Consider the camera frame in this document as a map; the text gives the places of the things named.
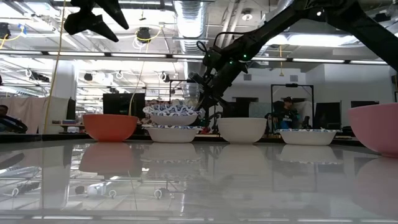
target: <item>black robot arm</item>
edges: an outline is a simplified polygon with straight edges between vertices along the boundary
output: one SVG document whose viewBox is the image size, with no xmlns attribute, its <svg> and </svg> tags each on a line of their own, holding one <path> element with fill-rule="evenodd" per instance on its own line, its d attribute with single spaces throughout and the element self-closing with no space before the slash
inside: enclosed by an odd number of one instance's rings
<svg viewBox="0 0 398 224">
<path fill-rule="evenodd" d="M 241 72 L 248 72 L 246 62 L 256 56 L 268 40 L 304 18 L 327 22 L 353 34 L 398 71 L 397 37 L 369 18 L 357 0 L 295 0 L 262 27 L 245 33 L 223 49 L 213 46 L 206 52 L 203 59 L 203 64 L 207 66 L 205 74 L 190 74 L 190 78 L 201 86 L 197 109 L 208 109 L 220 103 L 231 114 L 233 109 L 222 96 Z"/>
</svg>

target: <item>black cable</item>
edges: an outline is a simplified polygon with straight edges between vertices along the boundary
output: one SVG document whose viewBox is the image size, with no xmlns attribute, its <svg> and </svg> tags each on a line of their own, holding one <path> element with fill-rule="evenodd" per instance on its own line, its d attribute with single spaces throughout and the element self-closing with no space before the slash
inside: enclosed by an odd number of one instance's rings
<svg viewBox="0 0 398 224">
<path fill-rule="evenodd" d="M 244 35 L 244 34 L 248 34 L 248 33 L 251 33 L 251 32 L 252 32 L 252 31 L 249 31 L 249 32 L 219 32 L 219 33 L 216 35 L 216 38 L 214 39 L 214 44 L 213 44 L 213 46 L 216 45 L 218 37 L 219 37 L 220 35 L 222 35 L 222 34 L 240 34 L 240 35 Z"/>
<path fill-rule="evenodd" d="M 205 43 L 203 43 L 202 41 L 198 40 L 197 41 L 197 47 L 199 48 L 200 51 L 202 51 L 202 52 L 207 54 L 207 49 L 206 49 Z"/>
</svg>

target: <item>glossy table surface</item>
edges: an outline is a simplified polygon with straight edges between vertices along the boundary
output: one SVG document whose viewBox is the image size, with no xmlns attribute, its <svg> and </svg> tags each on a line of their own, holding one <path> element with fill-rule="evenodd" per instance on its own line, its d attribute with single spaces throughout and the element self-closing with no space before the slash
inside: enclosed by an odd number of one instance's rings
<svg viewBox="0 0 398 224">
<path fill-rule="evenodd" d="M 398 223 L 398 161 L 361 151 L 0 144 L 0 223 Z"/>
</svg>

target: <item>orange bowl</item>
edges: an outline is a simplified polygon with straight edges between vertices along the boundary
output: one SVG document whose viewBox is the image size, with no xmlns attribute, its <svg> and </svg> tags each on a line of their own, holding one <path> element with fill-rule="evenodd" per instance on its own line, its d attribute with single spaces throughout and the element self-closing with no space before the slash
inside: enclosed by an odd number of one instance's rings
<svg viewBox="0 0 398 224">
<path fill-rule="evenodd" d="M 101 142 L 120 142 L 136 130 L 138 118 L 114 114 L 83 115 L 86 132 Z"/>
</svg>

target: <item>white wall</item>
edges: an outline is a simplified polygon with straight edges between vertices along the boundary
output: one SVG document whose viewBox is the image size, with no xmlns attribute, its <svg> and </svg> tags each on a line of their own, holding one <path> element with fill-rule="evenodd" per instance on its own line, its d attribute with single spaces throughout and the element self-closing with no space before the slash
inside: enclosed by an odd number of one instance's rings
<svg viewBox="0 0 398 224">
<path fill-rule="evenodd" d="M 272 71 L 269 69 L 249 69 L 249 74 L 252 75 L 251 81 L 243 81 L 243 73 L 236 77 L 233 85 L 224 92 L 224 100 L 233 101 L 234 97 L 254 97 L 259 98 L 259 102 L 271 102 L 271 84 L 286 84 L 291 83 L 290 76 L 298 75 L 298 84 L 305 84 L 305 73 L 300 69 L 286 68 L 283 69 L 284 76 L 280 76 L 280 69 L 276 68 Z M 274 101 L 281 98 L 291 96 L 296 98 L 308 98 L 311 96 L 302 88 L 286 88 L 274 87 Z"/>
<path fill-rule="evenodd" d="M 348 126 L 351 101 L 394 101 L 389 66 L 320 65 L 307 72 L 306 81 L 315 86 L 315 102 L 342 101 L 342 125 Z"/>
</svg>

